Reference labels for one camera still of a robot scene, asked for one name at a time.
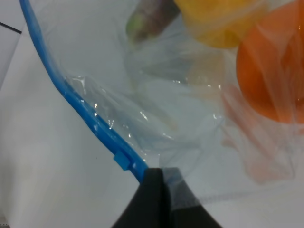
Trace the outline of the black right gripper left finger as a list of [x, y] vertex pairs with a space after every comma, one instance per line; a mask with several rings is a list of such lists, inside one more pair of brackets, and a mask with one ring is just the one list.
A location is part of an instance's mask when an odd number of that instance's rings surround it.
[[147, 169], [131, 202], [114, 228], [169, 228], [170, 200], [159, 168]]

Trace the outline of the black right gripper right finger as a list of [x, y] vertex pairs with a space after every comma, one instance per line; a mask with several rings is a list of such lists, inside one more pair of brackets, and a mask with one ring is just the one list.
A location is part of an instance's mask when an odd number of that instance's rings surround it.
[[178, 168], [164, 168], [163, 185], [170, 228], [219, 228], [190, 190]]

